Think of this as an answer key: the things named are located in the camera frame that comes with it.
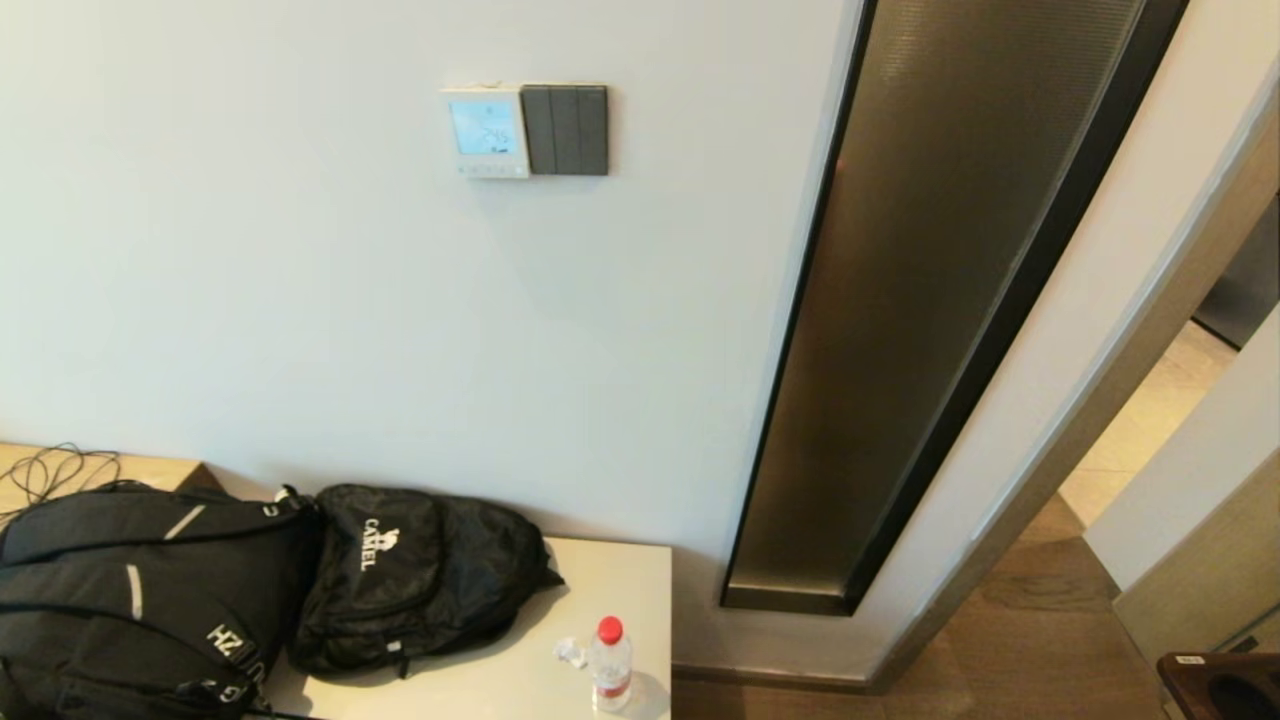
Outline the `dark grey cabinet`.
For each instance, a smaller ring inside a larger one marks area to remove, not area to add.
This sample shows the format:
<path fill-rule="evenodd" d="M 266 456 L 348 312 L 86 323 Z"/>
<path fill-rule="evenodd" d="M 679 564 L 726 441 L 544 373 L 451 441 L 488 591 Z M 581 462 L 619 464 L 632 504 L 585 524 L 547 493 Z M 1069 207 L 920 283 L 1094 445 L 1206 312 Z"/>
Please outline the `dark grey cabinet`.
<path fill-rule="evenodd" d="M 1279 302 L 1280 193 L 1270 200 L 1192 320 L 1240 350 Z"/>

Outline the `dark grey wall switch panel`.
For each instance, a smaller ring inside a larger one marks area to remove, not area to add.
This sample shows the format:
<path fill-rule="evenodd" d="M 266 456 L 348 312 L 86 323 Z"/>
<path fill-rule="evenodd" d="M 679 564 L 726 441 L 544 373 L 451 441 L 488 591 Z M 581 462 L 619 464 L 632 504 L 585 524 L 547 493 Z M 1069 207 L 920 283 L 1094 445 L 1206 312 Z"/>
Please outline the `dark grey wall switch panel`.
<path fill-rule="evenodd" d="M 611 173 L 611 96 L 605 85 L 524 85 L 518 90 L 534 176 Z"/>

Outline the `white wall thermostat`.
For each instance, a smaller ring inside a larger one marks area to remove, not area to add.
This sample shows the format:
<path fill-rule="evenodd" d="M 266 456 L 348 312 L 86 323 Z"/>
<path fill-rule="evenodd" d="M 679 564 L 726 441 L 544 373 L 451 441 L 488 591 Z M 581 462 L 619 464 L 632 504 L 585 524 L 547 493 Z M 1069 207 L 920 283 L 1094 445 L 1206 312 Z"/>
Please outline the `white wall thermostat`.
<path fill-rule="evenodd" d="M 467 181 L 525 181 L 531 176 L 524 106 L 517 85 L 472 85 L 440 91 L 454 164 Z"/>

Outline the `clear water bottle red cap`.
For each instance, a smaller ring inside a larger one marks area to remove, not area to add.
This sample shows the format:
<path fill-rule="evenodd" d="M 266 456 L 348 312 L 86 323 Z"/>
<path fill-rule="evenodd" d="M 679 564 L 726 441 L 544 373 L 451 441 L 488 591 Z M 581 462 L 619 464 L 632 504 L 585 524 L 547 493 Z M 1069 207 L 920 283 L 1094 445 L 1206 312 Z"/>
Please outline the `clear water bottle red cap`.
<path fill-rule="evenodd" d="M 588 647 L 593 703 L 596 711 L 620 712 L 630 701 L 634 675 L 634 647 L 617 616 L 604 616 Z"/>

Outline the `grey brown door frame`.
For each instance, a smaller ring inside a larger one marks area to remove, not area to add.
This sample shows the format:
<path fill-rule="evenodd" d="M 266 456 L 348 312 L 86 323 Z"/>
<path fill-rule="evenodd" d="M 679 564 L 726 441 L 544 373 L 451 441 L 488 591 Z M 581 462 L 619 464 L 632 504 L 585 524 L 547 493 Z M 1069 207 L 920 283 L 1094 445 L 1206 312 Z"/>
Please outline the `grey brown door frame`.
<path fill-rule="evenodd" d="M 1105 433 L 1236 256 L 1251 227 L 1280 192 L 1280 77 L 1266 79 L 1228 161 L 1193 206 L 1167 260 L 1156 272 L 1117 338 L 1027 469 L 918 610 L 863 684 L 884 694 L 945 628 L 965 598 L 1010 550 L 1078 462 Z"/>

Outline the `large black backpack HZ print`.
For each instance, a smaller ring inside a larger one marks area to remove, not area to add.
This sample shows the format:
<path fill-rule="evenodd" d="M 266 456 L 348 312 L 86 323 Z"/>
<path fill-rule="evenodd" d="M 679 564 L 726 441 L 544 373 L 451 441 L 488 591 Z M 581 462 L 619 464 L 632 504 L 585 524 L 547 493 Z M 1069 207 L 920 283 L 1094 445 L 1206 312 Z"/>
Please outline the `large black backpack HZ print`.
<path fill-rule="evenodd" d="M 0 530 L 0 720 L 243 720 L 320 551 L 314 501 L 119 480 Z"/>

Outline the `beige wooden door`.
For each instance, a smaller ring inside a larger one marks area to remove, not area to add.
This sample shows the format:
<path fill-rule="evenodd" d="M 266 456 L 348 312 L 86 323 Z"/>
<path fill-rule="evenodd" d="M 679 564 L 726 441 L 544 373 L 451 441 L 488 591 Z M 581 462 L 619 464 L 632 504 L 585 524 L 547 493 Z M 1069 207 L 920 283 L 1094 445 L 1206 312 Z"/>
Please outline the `beige wooden door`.
<path fill-rule="evenodd" d="M 1114 607 L 1148 665 L 1280 652 L 1280 466 L 1260 468 Z"/>

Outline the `black Camel backpack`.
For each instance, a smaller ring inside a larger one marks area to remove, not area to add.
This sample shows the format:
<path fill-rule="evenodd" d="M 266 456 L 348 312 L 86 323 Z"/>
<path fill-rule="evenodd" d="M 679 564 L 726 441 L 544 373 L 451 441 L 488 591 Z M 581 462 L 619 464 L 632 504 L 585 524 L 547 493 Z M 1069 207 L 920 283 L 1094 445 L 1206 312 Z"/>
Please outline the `black Camel backpack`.
<path fill-rule="evenodd" d="M 348 678 L 492 644 L 564 584 L 539 527 L 483 498 L 361 484 L 316 495 L 323 551 L 287 656 Z"/>

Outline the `dark brown bin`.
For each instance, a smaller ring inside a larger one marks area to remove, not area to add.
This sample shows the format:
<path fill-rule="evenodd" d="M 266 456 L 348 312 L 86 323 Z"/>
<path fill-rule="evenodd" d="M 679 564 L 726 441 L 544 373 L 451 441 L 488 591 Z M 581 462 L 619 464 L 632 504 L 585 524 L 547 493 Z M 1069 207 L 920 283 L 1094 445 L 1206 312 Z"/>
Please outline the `dark brown bin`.
<path fill-rule="evenodd" d="M 1156 670 L 1185 720 L 1280 720 L 1280 653 L 1166 653 Z"/>

